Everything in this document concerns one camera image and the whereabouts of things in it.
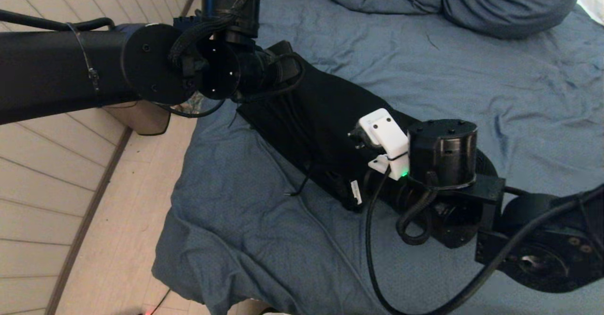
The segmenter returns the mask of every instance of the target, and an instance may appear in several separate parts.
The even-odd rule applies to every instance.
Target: wire
[[[168,54],[168,60],[175,66],[180,67],[179,59],[184,51],[194,45],[196,42],[209,38],[214,32],[226,29],[231,23],[237,19],[240,10],[247,3],[248,0],[235,0],[229,13],[222,14],[213,20],[203,21],[191,27],[172,44],[170,53]]]
[[[38,29],[52,31],[71,31],[71,28],[69,28],[69,25],[67,25],[66,23],[60,23],[54,20],[27,16],[25,14],[9,12],[6,10],[0,10],[0,21],[5,21],[6,23],[14,23],[17,25],[37,27]],[[82,21],[81,23],[74,23],[73,25],[78,31],[91,31],[104,26],[108,26],[110,30],[115,29],[114,21],[109,18],[98,18],[89,21]]]
[[[309,165],[309,168],[308,168],[308,172],[306,173],[306,176],[304,177],[304,180],[302,181],[302,184],[300,184],[300,187],[298,188],[298,190],[296,190],[295,192],[286,192],[286,193],[284,193],[284,195],[289,196],[289,197],[295,197],[295,196],[300,195],[300,193],[302,193],[302,190],[304,190],[306,183],[310,179],[310,175],[312,174],[312,171],[314,168],[315,168],[315,162],[311,162]]]
[[[388,171],[382,178],[380,185],[377,188],[377,191],[373,195],[371,202],[369,204],[369,210],[367,212],[367,220],[365,221],[365,252],[367,254],[367,266],[369,268],[369,278],[371,279],[371,285],[373,286],[373,290],[379,299],[380,303],[384,308],[386,308],[393,315],[407,315],[406,313],[402,313],[398,311],[393,306],[391,306],[388,301],[384,298],[382,291],[380,291],[378,281],[375,276],[375,271],[373,269],[373,258],[371,257],[371,216],[373,214],[373,210],[375,209],[375,201],[378,198],[379,191],[382,189],[382,185],[386,181],[388,177]],[[604,191],[604,185],[599,186],[595,190],[580,196],[574,196],[569,201],[563,203],[562,205],[556,206],[540,216],[537,216],[535,219],[528,222],[522,228],[519,229],[505,244],[505,246],[497,253],[497,255],[487,264],[485,267],[480,270],[480,272],[474,276],[472,281],[464,287],[455,297],[449,300],[446,304],[438,307],[437,309],[430,311],[429,313],[425,313],[424,315],[445,315],[450,313],[451,311],[459,308],[464,302],[466,302],[469,298],[474,295],[479,288],[485,284],[487,279],[493,274],[493,272],[497,269],[497,267],[503,262],[503,260],[507,257],[512,249],[517,246],[522,240],[536,228],[540,227],[544,223],[550,221],[552,218],[560,216],[565,212],[568,212],[576,207],[580,207],[583,203],[591,202],[598,194],[602,194]]]
[[[231,126],[233,126],[233,123],[235,123],[235,120],[237,119],[237,109],[239,109],[239,107],[241,106],[241,104],[237,103],[237,108],[235,109],[235,115],[233,116],[233,119],[231,119],[231,122],[228,124],[227,129],[230,129]]]
[[[432,229],[432,217],[429,214],[429,209],[427,206],[430,205],[436,199],[436,195],[438,195],[438,191],[436,190],[426,190],[420,197],[420,199],[412,205],[405,213],[396,221],[396,232],[401,237],[401,240],[410,246],[419,246],[420,244],[424,244],[431,235]],[[425,230],[417,236],[411,236],[406,233],[407,227],[411,223],[416,216],[423,212],[426,218],[426,228]]]
[[[179,115],[179,116],[187,117],[187,118],[201,118],[201,117],[209,116],[209,115],[213,114],[214,112],[218,111],[218,109],[220,109],[220,107],[224,103],[225,103],[225,100],[223,99],[220,102],[218,102],[218,104],[214,105],[214,107],[212,107],[208,111],[204,111],[204,112],[200,112],[200,113],[186,113],[186,112],[178,111],[177,109],[174,109],[172,107],[167,107],[166,105],[158,105],[158,106],[166,111],[170,111],[174,115]]]
[[[516,195],[516,196],[522,196],[522,195],[528,195],[529,194],[528,191],[524,191],[524,190],[521,190],[521,189],[518,189],[518,188],[513,188],[511,186],[504,187],[503,191],[507,192],[507,193],[511,193],[512,195]]]
[[[159,307],[161,306],[162,303],[164,303],[164,301],[166,300],[166,298],[168,297],[168,294],[170,294],[170,292],[172,291],[172,289],[168,288],[168,291],[166,291],[166,294],[164,295],[164,297],[161,299],[161,301],[157,304],[157,306],[155,306],[155,309],[153,309],[153,311],[151,313],[149,313],[149,315],[153,315],[157,309],[159,309]]]

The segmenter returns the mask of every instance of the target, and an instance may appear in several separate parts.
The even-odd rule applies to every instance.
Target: black robotic arm
[[[177,18],[174,26],[114,26],[107,18],[59,23],[0,10],[0,21],[52,30],[0,33],[0,124],[139,99],[169,107],[199,91],[210,99],[243,103],[239,112],[307,174],[306,180],[361,211],[367,208],[346,204],[359,193],[348,184],[367,170],[369,156],[380,158],[388,150],[354,123],[385,108],[410,137],[410,170],[389,180],[392,163],[400,158],[386,156],[384,175],[374,169],[366,175],[360,189],[371,196],[367,234],[371,210],[381,197],[402,214],[397,231],[408,244],[427,239],[405,235],[410,221],[449,248],[478,234],[475,259],[485,264],[468,287],[432,313],[460,306],[496,269],[527,287],[552,293],[604,277],[604,186],[564,198],[505,187],[496,174],[476,170],[476,159],[486,157],[476,149],[473,124],[419,122],[357,85],[313,68],[288,42],[264,50],[256,46],[259,5],[260,0],[202,0],[200,17]],[[109,30],[93,31],[102,26]],[[321,90],[328,86],[330,90]],[[353,102],[346,107],[358,108],[336,111],[333,102],[320,101],[327,91]],[[300,120],[303,115],[325,117],[331,128],[317,129]],[[459,124],[456,132],[451,124]],[[318,141],[313,138],[317,135],[330,141]],[[300,144],[300,151],[294,151]],[[321,156],[332,163],[310,160]],[[502,211],[505,192],[519,197]],[[401,314],[379,291],[369,235],[367,240],[376,294],[391,313]]]

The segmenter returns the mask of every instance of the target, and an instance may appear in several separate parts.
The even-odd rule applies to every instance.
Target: wooden floor
[[[195,119],[172,116],[166,134],[133,133],[78,253],[57,315],[149,313],[168,287],[151,276],[155,244],[170,208]],[[257,315],[247,300],[229,315]],[[156,315],[207,315],[207,308],[170,293]]]

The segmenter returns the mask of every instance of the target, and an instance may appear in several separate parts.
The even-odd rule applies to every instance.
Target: blue bedsheet
[[[463,118],[511,186],[568,195],[604,182],[604,28],[580,9],[546,32],[504,41],[440,16],[351,12],[330,0],[262,0],[259,45],[289,40],[317,68],[417,119]],[[245,298],[305,315],[386,314],[365,264],[364,216],[310,182],[227,103],[200,119],[175,186],[153,274],[213,315]],[[401,311],[429,311],[476,274],[474,242],[410,247],[396,214],[374,218],[377,277]],[[460,315],[601,315],[604,281],[567,294],[496,272]]]

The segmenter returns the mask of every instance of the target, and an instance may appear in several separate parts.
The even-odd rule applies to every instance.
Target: pillow
[[[554,27],[577,0],[443,0],[448,20],[498,38],[524,38]]]

